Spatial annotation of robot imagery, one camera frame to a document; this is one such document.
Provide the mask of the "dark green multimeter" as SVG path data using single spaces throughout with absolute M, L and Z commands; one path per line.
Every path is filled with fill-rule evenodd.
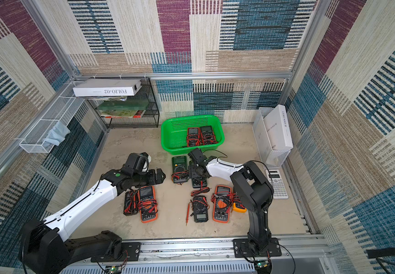
M 207 179 L 198 175 L 196 172 L 196 166 L 194 164 L 189 166 L 189 178 L 194 189 L 201 189 L 208 186 Z

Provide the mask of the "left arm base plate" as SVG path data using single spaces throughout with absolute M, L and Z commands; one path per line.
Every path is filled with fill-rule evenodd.
M 141 242 L 122 242 L 115 244 L 104 255 L 96 257 L 99 263 L 138 261 Z

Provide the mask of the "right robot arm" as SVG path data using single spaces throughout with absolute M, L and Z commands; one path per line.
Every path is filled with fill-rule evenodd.
M 280 256 L 279 250 L 272 250 L 278 244 L 272 241 L 268 226 L 268 209 L 273 202 L 274 189 L 257 164 L 253 161 L 228 163 L 215 156 L 205 156 L 199 148 L 192 150 L 188 156 L 196 165 L 199 176 L 217 177 L 233 184 L 249 216 L 247 251 L 254 257 Z

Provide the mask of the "green plastic basket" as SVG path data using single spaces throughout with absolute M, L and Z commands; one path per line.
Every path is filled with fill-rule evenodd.
M 187 146 L 187 135 L 189 128 L 201 128 L 211 126 L 216 143 L 200 145 L 195 147 Z M 219 119 L 214 115 L 186 116 L 172 118 L 164 121 L 161 126 L 162 148 L 171 155 L 188 154 L 195 148 L 202 151 L 216 150 L 225 142 L 225 134 Z

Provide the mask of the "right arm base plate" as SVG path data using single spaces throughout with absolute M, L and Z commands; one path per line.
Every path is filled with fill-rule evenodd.
M 253 240 L 243 238 L 233 239 L 232 243 L 235 258 L 268 258 L 282 255 L 281 245 L 276 237 L 272 237 L 260 245 Z

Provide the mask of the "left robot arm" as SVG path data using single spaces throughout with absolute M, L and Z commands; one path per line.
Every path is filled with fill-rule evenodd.
M 122 238 L 111 231 L 71 239 L 71 235 L 98 209 L 133 187 L 162 184 L 162 169 L 149 167 L 147 153 L 132 153 L 118 169 L 102 174 L 87 192 L 43 220 L 31 219 L 21 229 L 19 260 L 23 269 L 36 274 L 58 274 L 78 261 L 123 257 Z

